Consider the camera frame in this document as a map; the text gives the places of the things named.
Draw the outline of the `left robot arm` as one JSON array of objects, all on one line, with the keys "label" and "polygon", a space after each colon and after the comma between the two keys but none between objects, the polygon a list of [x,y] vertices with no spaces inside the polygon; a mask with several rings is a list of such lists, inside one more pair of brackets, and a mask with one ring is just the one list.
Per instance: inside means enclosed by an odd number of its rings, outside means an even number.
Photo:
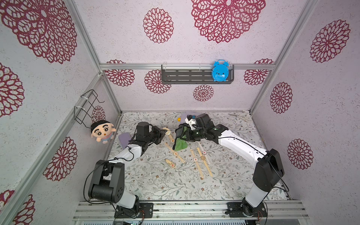
[{"label": "left robot arm", "polygon": [[139,197],[125,190],[125,169],[131,162],[141,157],[152,144],[161,143],[167,129],[161,129],[147,122],[136,126],[133,136],[117,156],[99,160],[86,179],[91,177],[88,196],[84,199],[90,204],[116,204],[117,209],[140,212]]}]

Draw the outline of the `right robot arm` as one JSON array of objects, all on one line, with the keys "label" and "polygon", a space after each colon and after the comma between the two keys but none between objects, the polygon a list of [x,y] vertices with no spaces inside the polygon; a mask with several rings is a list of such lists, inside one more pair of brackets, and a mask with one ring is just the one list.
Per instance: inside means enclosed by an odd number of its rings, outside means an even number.
[{"label": "right robot arm", "polygon": [[243,206],[255,209],[282,180],[285,171],[277,150],[266,150],[240,138],[228,127],[215,125],[209,115],[187,115],[183,124],[187,129],[177,134],[184,141],[206,139],[229,148],[254,167],[253,186],[243,199]]}]

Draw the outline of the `green cleaning cloth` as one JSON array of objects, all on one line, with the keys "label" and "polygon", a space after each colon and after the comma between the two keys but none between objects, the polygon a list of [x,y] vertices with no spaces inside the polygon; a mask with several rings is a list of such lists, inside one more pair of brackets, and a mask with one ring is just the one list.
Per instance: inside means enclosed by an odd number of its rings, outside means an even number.
[{"label": "green cleaning cloth", "polygon": [[174,141],[174,145],[172,149],[174,151],[181,151],[188,147],[187,140],[188,140],[188,128],[185,125],[180,125],[175,130],[176,138]]}]

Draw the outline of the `beige watch short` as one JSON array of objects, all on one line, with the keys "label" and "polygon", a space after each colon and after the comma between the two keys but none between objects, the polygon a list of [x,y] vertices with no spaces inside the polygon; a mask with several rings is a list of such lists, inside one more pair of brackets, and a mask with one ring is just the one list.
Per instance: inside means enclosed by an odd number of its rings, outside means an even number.
[{"label": "beige watch short", "polygon": [[163,127],[162,129],[166,131],[166,135],[170,135],[170,134],[171,134],[171,130],[168,129],[167,127]]}]

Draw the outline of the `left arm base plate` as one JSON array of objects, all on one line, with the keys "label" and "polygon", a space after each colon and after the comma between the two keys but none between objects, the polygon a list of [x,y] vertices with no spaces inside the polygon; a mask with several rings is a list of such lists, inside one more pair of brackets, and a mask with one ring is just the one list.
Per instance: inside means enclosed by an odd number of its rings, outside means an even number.
[{"label": "left arm base plate", "polygon": [[154,204],[150,202],[136,203],[131,209],[117,206],[114,218],[152,218],[154,212]]}]

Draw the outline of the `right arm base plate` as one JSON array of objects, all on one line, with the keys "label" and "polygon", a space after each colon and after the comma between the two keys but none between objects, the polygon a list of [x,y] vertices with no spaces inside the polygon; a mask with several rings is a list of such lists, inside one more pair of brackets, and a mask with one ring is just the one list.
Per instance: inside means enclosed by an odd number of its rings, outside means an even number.
[{"label": "right arm base plate", "polygon": [[229,215],[231,218],[260,218],[268,216],[264,202],[260,203],[255,208],[243,202],[228,202],[225,214]]}]

